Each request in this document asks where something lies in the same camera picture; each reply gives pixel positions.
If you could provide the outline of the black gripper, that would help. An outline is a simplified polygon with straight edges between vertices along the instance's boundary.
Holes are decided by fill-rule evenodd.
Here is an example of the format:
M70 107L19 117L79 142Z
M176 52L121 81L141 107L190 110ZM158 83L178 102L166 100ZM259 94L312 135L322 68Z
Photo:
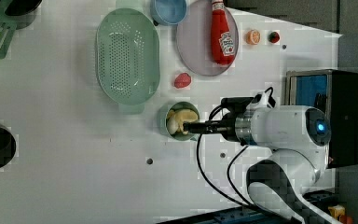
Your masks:
M205 122L185 122L183 124L184 130L192 134L222 134L222 136L230 141L236 142L237 136L235 133L236 114L229 108L228 112L222 117L222 125L219 121L205 121Z

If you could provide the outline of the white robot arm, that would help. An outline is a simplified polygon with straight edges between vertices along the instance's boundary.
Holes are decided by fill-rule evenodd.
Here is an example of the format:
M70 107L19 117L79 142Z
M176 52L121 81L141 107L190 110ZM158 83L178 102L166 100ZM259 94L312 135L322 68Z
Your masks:
M321 110L304 105L248 107L220 120L187 121L184 130L232 133L236 142L270 150L246 171L246 190L257 208L300 224L341 224L304 198L329 162L331 128Z

